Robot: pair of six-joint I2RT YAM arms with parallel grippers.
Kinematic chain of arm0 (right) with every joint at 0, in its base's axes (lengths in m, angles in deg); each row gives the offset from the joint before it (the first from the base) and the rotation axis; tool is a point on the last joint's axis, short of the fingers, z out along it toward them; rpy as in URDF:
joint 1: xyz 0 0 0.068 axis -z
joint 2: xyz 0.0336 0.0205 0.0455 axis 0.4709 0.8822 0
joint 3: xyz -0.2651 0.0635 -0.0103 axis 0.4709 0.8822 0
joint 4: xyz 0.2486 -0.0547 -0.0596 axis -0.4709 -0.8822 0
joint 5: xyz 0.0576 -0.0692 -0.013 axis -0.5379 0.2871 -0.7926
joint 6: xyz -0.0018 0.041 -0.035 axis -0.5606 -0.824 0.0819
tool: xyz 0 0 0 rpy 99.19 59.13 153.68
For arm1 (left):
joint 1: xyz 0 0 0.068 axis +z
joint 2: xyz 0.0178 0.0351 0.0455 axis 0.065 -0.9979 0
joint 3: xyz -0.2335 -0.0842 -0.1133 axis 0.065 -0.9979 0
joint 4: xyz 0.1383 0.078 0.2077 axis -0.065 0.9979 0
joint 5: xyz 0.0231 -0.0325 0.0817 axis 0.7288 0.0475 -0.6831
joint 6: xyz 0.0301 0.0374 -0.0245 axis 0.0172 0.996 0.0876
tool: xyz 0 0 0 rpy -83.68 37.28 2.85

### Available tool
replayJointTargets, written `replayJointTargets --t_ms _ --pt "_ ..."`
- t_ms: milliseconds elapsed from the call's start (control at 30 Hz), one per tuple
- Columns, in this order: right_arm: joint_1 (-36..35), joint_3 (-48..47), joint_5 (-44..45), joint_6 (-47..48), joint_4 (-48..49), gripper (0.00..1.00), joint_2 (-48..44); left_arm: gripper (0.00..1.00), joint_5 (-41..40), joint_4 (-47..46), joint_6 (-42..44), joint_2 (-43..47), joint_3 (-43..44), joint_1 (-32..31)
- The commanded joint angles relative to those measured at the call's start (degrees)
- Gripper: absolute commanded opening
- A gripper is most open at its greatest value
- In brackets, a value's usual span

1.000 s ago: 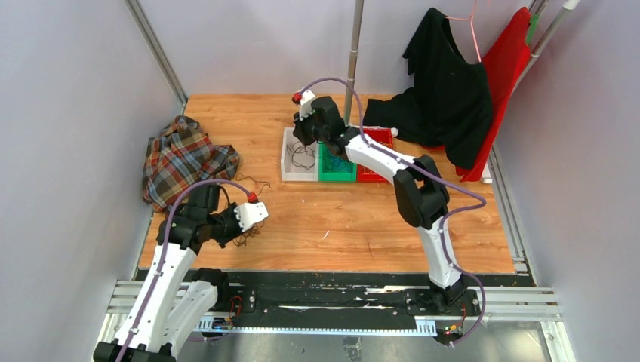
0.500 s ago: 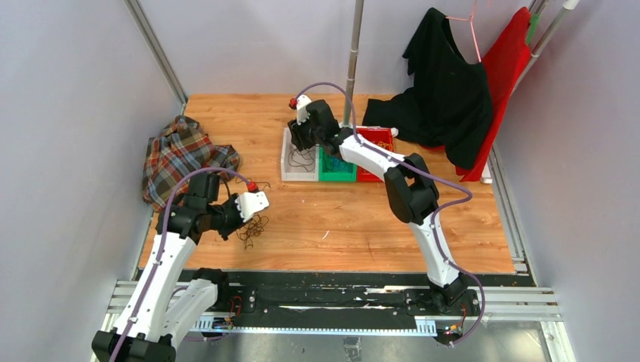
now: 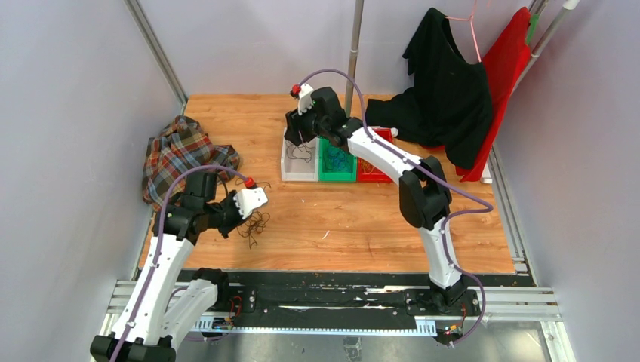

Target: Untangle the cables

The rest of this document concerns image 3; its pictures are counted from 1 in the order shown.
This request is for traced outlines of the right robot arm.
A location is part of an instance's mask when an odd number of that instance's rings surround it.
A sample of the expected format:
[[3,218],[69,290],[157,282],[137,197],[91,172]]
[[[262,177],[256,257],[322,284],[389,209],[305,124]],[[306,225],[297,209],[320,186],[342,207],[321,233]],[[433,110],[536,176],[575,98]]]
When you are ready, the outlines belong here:
[[315,138],[326,140],[368,162],[398,186],[401,214],[418,230],[428,258],[432,306],[441,314],[454,312],[467,285],[457,270],[451,232],[445,222],[451,213],[451,192],[436,182],[444,176],[439,160],[404,152],[362,120],[347,117],[330,87],[313,89],[308,84],[296,84],[290,94],[298,104],[285,115],[285,139],[295,146]]

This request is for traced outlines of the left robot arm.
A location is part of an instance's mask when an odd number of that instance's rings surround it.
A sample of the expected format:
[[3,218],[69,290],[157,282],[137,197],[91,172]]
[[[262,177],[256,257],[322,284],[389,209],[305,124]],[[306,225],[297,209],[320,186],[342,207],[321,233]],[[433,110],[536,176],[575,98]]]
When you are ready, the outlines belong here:
[[223,237],[267,204],[265,190],[234,170],[245,187],[213,201],[217,165],[195,167],[177,177],[186,188],[166,195],[156,215],[155,231],[142,272],[124,311],[105,336],[90,346],[95,361],[174,361],[177,350],[202,314],[223,311],[231,302],[227,273],[201,268],[183,294],[171,303],[179,273],[208,229]]

